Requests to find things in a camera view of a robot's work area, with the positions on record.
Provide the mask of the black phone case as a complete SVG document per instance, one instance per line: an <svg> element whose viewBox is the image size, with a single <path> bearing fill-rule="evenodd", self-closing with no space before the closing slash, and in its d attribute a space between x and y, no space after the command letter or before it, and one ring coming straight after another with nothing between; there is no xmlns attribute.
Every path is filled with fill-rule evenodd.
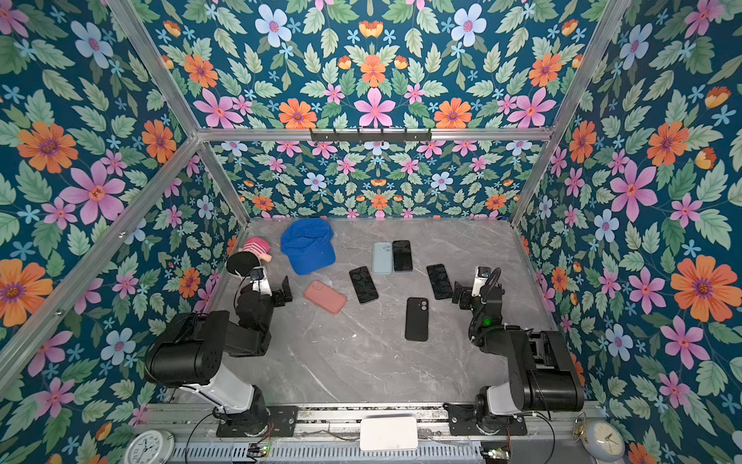
<svg viewBox="0 0 742 464"><path fill-rule="evenodd" d="M426 298L407 299L405 338L409 341L425 342L429 338L430 305Z"/></svg>

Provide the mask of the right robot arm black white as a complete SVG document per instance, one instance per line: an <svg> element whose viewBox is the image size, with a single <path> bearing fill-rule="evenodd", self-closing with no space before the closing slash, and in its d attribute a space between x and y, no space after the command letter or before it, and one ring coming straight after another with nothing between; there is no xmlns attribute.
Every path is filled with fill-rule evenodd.
<svg viewBox="0 0 742 464"><path fill-rule="evenodd" d="M506 379L480 389L473 405L449 412L452 431L465 425L485 435L520 432L529 413L580 412L585 393L564 336L504 323L504 288L487 284L474 290L454 285L452 302L471 311L469 340L481 353L504 359Z"/></svg>

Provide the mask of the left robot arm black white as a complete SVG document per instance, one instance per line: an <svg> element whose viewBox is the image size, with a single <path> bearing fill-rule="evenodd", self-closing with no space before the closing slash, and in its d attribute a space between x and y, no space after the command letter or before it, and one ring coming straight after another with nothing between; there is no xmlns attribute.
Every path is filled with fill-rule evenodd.
<svg viewBox="0 0 742 464"><path fill-rule="evenodd" d="M241 321L226 310L175 316L150 348L145 361L148 381L181 389L212 403L220 438L291 437L296 406L267 406L259 387L241 380L222 358L257 358L267 354L270 326L277 307L293 301L290 280L271 295L245 287L236 300Z"/></svg>

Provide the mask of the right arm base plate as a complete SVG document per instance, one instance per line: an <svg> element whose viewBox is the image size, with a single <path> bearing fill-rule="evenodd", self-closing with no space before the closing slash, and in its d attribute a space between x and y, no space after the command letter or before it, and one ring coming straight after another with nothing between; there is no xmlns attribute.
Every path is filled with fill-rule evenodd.
<svg viewBox="0 0 742 464"><path fill-rule="evenodd" d="M520 417L492 416L475 404L444 404L449 432L453 436L525 436L526 422Z"/></svg>

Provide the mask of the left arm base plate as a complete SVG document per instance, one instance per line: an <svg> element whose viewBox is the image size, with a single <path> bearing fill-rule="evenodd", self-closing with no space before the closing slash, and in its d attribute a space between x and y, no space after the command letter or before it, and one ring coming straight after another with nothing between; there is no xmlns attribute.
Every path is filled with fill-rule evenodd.
<svg viewBox="0 0 742 464"><path fill-rule="evenodd" d="M217 413L220 421L216 436L218 438L287 438L294 435L298 424L297 406L270 406L239 414Z"/></svg>

